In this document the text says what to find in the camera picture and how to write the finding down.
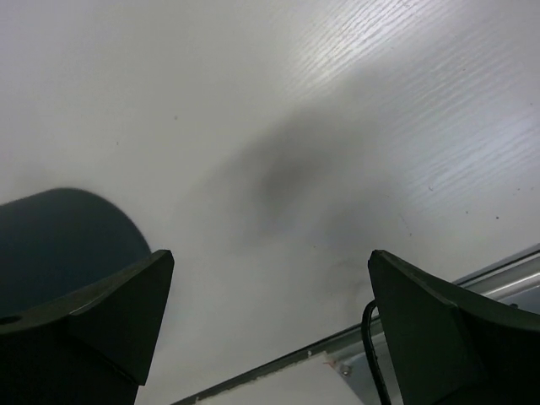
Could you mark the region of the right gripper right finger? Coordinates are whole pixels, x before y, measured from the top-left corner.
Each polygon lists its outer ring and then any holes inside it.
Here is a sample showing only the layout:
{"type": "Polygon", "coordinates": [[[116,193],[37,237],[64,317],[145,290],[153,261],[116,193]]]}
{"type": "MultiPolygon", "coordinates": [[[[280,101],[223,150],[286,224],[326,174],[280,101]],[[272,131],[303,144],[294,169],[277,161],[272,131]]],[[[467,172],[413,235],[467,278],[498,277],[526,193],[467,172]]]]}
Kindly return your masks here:
{"type": "Polygon", "coordinates": [[[437,278],[388,251],[368,261],[406,404],[537,404],[539,316],[437,278]]]}

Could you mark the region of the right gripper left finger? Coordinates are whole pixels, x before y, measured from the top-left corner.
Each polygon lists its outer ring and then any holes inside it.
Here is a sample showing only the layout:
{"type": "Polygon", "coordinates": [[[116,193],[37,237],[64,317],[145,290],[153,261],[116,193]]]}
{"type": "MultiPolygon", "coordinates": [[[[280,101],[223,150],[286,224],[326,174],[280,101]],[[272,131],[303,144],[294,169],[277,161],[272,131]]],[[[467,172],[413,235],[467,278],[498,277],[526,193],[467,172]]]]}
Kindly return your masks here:
{"type": "Polygon", "coordinates": [[[168,250],[1,319],[3,404],[133,404],[168,300],[168,250]]]}

